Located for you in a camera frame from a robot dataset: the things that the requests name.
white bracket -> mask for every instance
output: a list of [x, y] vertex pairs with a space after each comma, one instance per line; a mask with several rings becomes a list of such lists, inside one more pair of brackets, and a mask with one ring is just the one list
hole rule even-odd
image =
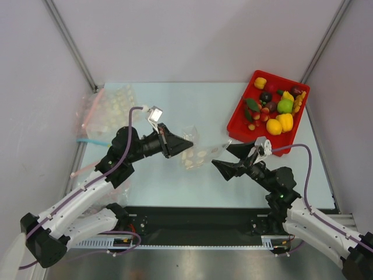
[[149, 116], [147, 118], [147, 121], [155, 129], [155, 131], [157, 131], [157, 133], [159, 133], [159, 130], [158, 130], [158, 120], [162, 116], [163, 111], [161, 109], [159, 109], [158, 107], [153, 106], [152, 108], [149, 109], [148, 112], [150, 114], [149, 114]]
[[265, 136], [258, 137], [254, 145], [256, 149], [258, 149], [259, 147], [263, 147], [264, 149], [264, 155], [261, 156], [258, 154], [258, 157], [256, 158], [254, 164], [265, 160], [268, 156], [272, 154], [272, 145], [270, 143], [270, 140], [268, 140]]

plastic fruit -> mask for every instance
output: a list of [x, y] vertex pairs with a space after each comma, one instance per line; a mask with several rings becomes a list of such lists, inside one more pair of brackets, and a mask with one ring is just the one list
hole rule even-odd
[[257, 88], [257, 89], [263, 89], [264, 86], [266, 85], [266, 82], [267, 80], [265, 78], [256, 78], [255, 79], [255, 82], [254, 82], [254, 86]]
[[307, 93], [305, 91], [302, 92], [301, 95], [298, 95], [296, 98], [295, 98], [295, 101], [294, 101], [294, 104], [293, 104], [293, 112], [292, 112], [292, 115], [295, 115], [297, 112], [299, 112], [301, 110], [301, 106], [302, 106], [302, 101], [303, 99], [305, 98], [305, 95]]
[[254, 120], [258, 120], [258, 119], [260, 119], [260, 117], [261, 117], [261, 114], [260, 114], [260, 113], [258, 113], [258, 112], [254, 112], [254, 113], [252, 113], [252, 118], [253, 118]]
[[293, 95], [294, 97], [301, 95], [302, 92], [303, 90], [301, 90], [299, 86], [293, 86], [290, 90], [291, 95]]
[[261, 118], [260, 118], [261, 121], [266, 122], [268, 119], [269, 117], [267, 114], [261, 113]]
[[265, 102], [270, 102], [272, 100], [272, 94], [269, 92], [262, 92], [259, 99], [263, 101], [263, 104]]
[[282, 132], [289, 132], [293, 129], [293, 116], [291, 114], [282, 114], [276, 117], [282, 126]]
[[266, 92], [275, 93], [277, 90], [277, 85], [273, 82], [267, 82], [264, 86], [264, 90]]
[[267, 105], [261, 109], [261, 113], [269, 114], [269, 108], [267, 108]]
[[289, 99], [283, 99], [277, 104], [277, 112], [280, 114], [291, 113], [293, 110], [293, 102]]
[[284, 91], [284, 93], [282, 94], [282, 97], [281, 97], [281, 100], [283, 99], [289, 99], [291, 100], [292, 102], [294, 102], [294, 96], [292, 96], [288, 91]]
[[271, 118], [267, 121], [266, 128], [268, 133], [270, 133], [271, 135], [280, 135], [282, 132], [281, 123], [274, 118]]
[[277, 110], [277, 103], [274, 102], [274, 101], [271, 101], [271, 102], [268, 102], [266, 104], [266, 106], [264, 106], [265, 108], [268, 108], [269, 112], [270, 113], [273, 113], [274, 111]]

green apple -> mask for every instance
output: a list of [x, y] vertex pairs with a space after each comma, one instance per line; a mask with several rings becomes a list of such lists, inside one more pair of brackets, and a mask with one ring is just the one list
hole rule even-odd
[[280, 114], [291, 113], [293, 110], [293, 102], [289, 99], [283, 99], [277, 104], [277, 112]]

white wall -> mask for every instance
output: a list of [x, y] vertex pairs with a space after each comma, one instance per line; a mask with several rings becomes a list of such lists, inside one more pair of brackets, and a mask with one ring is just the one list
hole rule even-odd
[[61, 195], [76, 148], [75, 111], [89, 89], [42, 1], [0, 1], [0, 38], [1, 258], [20, 218]]
[[96, 83], [300, 80], [341, 0], [55, 0]]
[[372, 15], [372, 1], [353, 1], [308, 81], [337, 199], [363, 233], [373, 231]]

red tray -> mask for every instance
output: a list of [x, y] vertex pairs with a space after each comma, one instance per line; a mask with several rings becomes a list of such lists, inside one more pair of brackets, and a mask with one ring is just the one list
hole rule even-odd
[[[256, 78], [262, 77], [267, 80], [267, 82], [273, 82], [278, 86], [278, 89], [290, 91], [291, 87], [299, 86], [301, 90], [307, 92], [304, 100], [302, 101], [301, 108], [299, 112], [294, 116], [294, 124], [293, 129], [286, 133], [281, 133], [280, 135], [270, 135], [267, 132], [266, 125], [263, 122], [259, 127], [256, 127], [255, 130], [251, 131], [248, 129], [249, 121], [245, 118], [245, 101], [246, 98], [253, 98], [255, 101], [259, 102], [259, 96], [264, 91], [263, 89], [257, 89], [254, 86], [254, 81]], [[268, 140], [271, 141], [272, 148], [280, 148], [283, 146], [291, 145], [294, 141], [295, 135], [298, 130], [299, 123], [301, 121], [302, 113], [305, 108], [305, 104], [307, 102], [307, 98], [309, 95], [309, 86], [297, 83], [292, 80], [284, 79], [282, 77], [256, 70], [250, 80], [249, 85], [247, 86], [244, 95], [240, 102], [238, 103], [237, 108], [235, 109], [231, 120], [228, 123], [227, 130], [229, 132], [229, 137], [232, 137], [236, 140], [241, 142], [252, 142], [257, 139], [257, 137], [265, 136]], [[280, 101], [281, 96], [277, 93], [273, 93], [272, 101], [278, 102]], [[270, 114], [271, 118], [275, 118], [278, 115], [277, 112]], [[285, 153], [289, 153], [290, 149], [282, 150], [280, 152], [274, 153], [276, 156], [282, 156]]]

